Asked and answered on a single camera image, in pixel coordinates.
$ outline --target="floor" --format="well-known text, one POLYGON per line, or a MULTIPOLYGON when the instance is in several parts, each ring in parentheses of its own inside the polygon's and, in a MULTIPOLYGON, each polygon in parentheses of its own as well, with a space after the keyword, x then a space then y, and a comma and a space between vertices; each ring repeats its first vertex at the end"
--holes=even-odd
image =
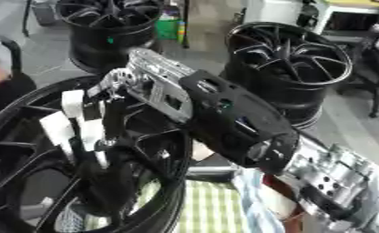
MULTIPOLYGON (((0 34, 17 41, 23 48, 24 70, 38 86, 46 86, 86 73, 67 58, 67 29, 62 26, 41 27, 31 15, 24 38, 21 20, 25 0, 0 0, 0 34)), ((188 66, 218 74, 227 61, 224 36, 230 29, 233 14, 241 9, 235 0, 193 0, 190 7, 189 42, 184 50, 166 43, 166 55, 188 66)), ((371 98, 361 92, 338 96, 330 91, 319 122, 309 132, 327 144, 340 143, 379 164, 379 117, 368 117, 371 98)))

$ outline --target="green bucket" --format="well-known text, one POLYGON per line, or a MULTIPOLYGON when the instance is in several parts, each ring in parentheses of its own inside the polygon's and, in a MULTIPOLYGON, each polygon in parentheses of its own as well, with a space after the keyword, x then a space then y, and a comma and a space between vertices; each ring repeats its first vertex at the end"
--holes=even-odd
POLYGON ((160 39, 176 40, 179 31, 179 19, 159 19, 156 23, 160 39))

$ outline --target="robotic arm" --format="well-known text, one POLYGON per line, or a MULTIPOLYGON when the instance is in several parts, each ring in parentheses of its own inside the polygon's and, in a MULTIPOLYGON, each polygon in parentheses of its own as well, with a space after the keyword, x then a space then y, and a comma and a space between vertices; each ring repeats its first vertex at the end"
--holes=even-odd
POLYGON ((379 167, 348 148, 327 148, 292 128, 240 86, 136 48, 126 68, 111 71, 87 93, 92 97, 107 90, 117 101, 120 88, 230 161, 278 176, 327 228, 379 233, 379 167))

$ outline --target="black alloy wheel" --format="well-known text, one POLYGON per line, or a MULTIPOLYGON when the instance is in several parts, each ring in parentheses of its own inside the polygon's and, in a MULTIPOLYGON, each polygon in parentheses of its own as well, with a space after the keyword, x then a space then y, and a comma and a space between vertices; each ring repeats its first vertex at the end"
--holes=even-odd
POLYGON ((69 163, 62 150, 51 145, 40 126, 41 117, 61 109, 63 91, 87 89, 98 81, 97 77, 84 76, 53 84, 22 97, 0 113, 0 233, 63 232, 58 225, 74 221, 65 219, 64 223, 63 219, 71 203, 77 203, 76 212, 110 219, 103 228, 85 231, 84 226, 79 226, 76 232, 174 229, 184 200, 184 178, 192 144, 165 116, 127 96, 123 107, 128 135, 123 136, 123 143, 108 151, 110 167, 105 170, 97 166, 91 154, 78 149, 81 147, 77 139, 70 141, 77 162, 69 163), (38 187, 32 187, 29 182, 47 171, 56 173, 56 178, 49 175, 38 187), (146 204, 132 211, 142 188, 152 182, 159 183, 159 190, 146 204), (43 194, 27 197, 35 192, 43 194), (35 199, 44 197, 53 197, 54 201, 31 225, 21 214, 26 208, 24 203, 35 204, 35 199))
POLYGON ((70 58, 89 73, 104 74, 128 61, 128 50, 160 51, 155 24, 159 0, 60 0, 56 11, 70 27, 70 58))
POLYGON ((230 61, 223 75, 274 105, 299 128, 316 122, 326 87, 343 81, 353 68, 337 45, 292 25, 240 25, 226 44, 230 61))

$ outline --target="green checkered cloth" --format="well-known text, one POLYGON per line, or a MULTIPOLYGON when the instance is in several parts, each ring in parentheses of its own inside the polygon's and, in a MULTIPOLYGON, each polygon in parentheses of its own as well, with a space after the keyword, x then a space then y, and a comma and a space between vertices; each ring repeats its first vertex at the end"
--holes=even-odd
MULTIPOLYGON (((174 233, 247 233, 247 219, 241 208, 241 197, 231 183, 216 184, 201 181, 186 181, 186 197, 179 223, 174 233)), ((147 184, 134 213, 143 207, 159 190, 159 183, 147 184)), ((105 218, 89 216, 85 219, 85 230, 103 228, 105 218)))

